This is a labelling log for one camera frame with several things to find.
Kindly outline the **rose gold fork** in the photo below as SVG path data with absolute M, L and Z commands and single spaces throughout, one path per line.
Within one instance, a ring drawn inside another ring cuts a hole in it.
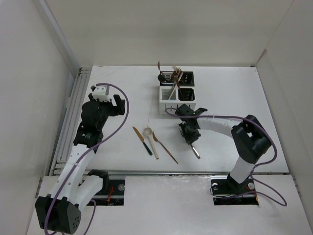
M 174 160 L 174 162 L 175 162 L 176 164 L 179 164 L 178 161 L 175 159 L 175 157 L 172 155 L 172 153 L 165 147 L 165 145 L 164 145 L 162 142 L 160 142 L 160 141 L 158 140 L 158 138 L 156 137 L 154 131 L 152 132 L 152 135 L 153 135 L 154 141 L 155 141 L 155 142 L 158 142 L 158 143 L 164 148 L 164 150 L 165 150 L 165 151 L 167 152 L 167 154 Z

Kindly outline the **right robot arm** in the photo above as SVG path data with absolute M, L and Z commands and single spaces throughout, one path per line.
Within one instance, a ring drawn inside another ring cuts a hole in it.
M 205 108 L 194 111 L 185 104 L 179 106 L 175 115 L 182 121 L 180 132 L 188 145 L 198 140 L 200 130 L 213 131 L 233 139 L 239 156 L 227 176 L 226 186 L 232 194 L 239 194 L 256 167 L 276 160 L 277 147 L 255 116 L 203 116 L 206 111 Z

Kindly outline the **black spoon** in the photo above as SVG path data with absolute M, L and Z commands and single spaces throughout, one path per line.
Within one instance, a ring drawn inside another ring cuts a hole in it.
M 162 73 L 159 74 L 157 78 L 158 78 L 159 82 L 161 82 L 161 83 L 167 83 L 168 82 L 167 78 Z

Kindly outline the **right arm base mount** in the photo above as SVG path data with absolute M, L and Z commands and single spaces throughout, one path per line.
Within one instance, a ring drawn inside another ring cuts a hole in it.
M 233 188 L 227 179 L 211 179 L 210 193 L 215 206 L 258 206 L 259 202 L 255 191 L 254 181 L 249 178 Z

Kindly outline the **silver fork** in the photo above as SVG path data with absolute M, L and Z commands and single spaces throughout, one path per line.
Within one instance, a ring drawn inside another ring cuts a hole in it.
M 195 156 L 197 157 L 197 159 L 200 159 L 200 158 L 201 158 L 201 157 L 200 157 L 200 154 L 198 153 L 198 151 L 196 150 L 196 148 L 195 148 L 192 144 L 191 144 L 191 148 L 192 148 L 192 150 L 193 150 Z

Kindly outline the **gold knife dark handle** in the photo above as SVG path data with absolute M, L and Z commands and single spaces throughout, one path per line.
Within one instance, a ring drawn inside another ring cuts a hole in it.
M 150 156 L 152 156 L 152 152 L 149 149 L 149 147 L 147 146 L 147 144 L 144 141 L 143 136 L 141 135 L 141 133 L 138 131 L 138 129 L 136 127 L 133 126 L 133 130 L 135 131 L 135 133 L 137 134 L 138 138 L 140 139 L 140 141 L 142 142 L 142 144 L 144 145 L 145 149 L 147 150 L 147 152 L 149 153 Z

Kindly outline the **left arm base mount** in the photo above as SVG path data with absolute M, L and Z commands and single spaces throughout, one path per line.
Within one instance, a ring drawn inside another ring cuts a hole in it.
M 99 169 L 91 170 L 81 179 L 79 187 L 85 184 L 88 176 L 97 176 L 102 179 L 103 186 L 99 192 L 93 196 L 97 206 L 123 206 L 125 192 L 125 177 L 110 176 L 108 172 Z

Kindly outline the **aluminium front rail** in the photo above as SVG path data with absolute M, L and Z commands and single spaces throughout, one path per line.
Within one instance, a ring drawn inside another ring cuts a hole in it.
M 228 172 L 210 171 L 137 171 L 137 170 L 106 170 L 110 175 L 125 176 L 157 176 L 157 175 L 227 175 Z

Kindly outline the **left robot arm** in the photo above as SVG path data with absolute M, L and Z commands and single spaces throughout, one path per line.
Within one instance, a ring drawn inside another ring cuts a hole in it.
M 45 234 L 74 234 L 86 205 L 95 203 L 93 197 L 96 193 L 104 194 L 109 190 L 106 171 L 92 170 L 86 178 L 83 175 L 99 146 L 117 133 L 114 131 L 104 137 L 102 129 L 108 118 L 128 118 L 129 110 L 127 97 L 121 99 L 115 94 L 110 99 L 104 93 L 89 94 L 89 101 L 82 106 L 81 122 L 69 159 L 47 196 L 38 197 L 35 203 L 38 222 Z

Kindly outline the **white front utensil holder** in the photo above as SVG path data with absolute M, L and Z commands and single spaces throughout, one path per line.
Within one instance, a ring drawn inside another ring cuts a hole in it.
M 196 107 L 196 97 L 195 97 L 195 90 L 193 87 L 182 87 L 181 93 L 179 93 L 178 89 L 176 88 L 175 93 L 173 94 L 171 100 L 162 100 L 161 99 L 161 89 L 171 89 L 171 87 L 160 86 L 159 87 L 159 114 L 164 115 L 166 114 L 165 110 L 169 108 L 170 113 L 174 113 L 174 109 L 177 109 L 182 104 L 186 104 L 189 108 L 195 109 Z

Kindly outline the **aluminium frame rail left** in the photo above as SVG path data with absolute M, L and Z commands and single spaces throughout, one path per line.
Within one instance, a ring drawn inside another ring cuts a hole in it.
M 70 96 L 65 103 L 66 112 L 61 121 L 61 129 L 56 139 L 56 145 L 47 170 L 48 176 L 59 175 L 63 165 L 65 165 L 68 160 L 68 155 L 73 146 L 81 106 L 87 91 L 90 74 L 91 67 L 82 67 L 79 69 L 75 77 Z

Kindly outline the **copper knife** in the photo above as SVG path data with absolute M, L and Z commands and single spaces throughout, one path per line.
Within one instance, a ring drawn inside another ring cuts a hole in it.
M 177 76 L 174 77 L 174 81 L 175 81 L 175 83 L 176 83 L 176 86 L 177 86 L 177 88 L 178 88 L 179 93 L 182 94 L 182 93 L 181 93 L 181 89 L 180 89 L 179 79 L 178 79 Z

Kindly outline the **white ceramic soup spoon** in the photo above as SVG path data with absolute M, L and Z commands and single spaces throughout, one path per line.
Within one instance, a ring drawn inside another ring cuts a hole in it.
M 155 158 L 157 160 L 159 160 L 159 156 L 158 156 L 158 153 L 157 153 L 157 150 L 155 148 L 155 145 L 154 145 L 154 139 L 153 139 L 153 133 L 152 133 L 152 129 L 150 127 L 146 127 L 143 131 L 144 135 L 147 136 L 149 138 L 149 141 L 150 141 L 150 144 L 151 144 L 151 147 L 153 149 L 153 152 L 155 154 Z

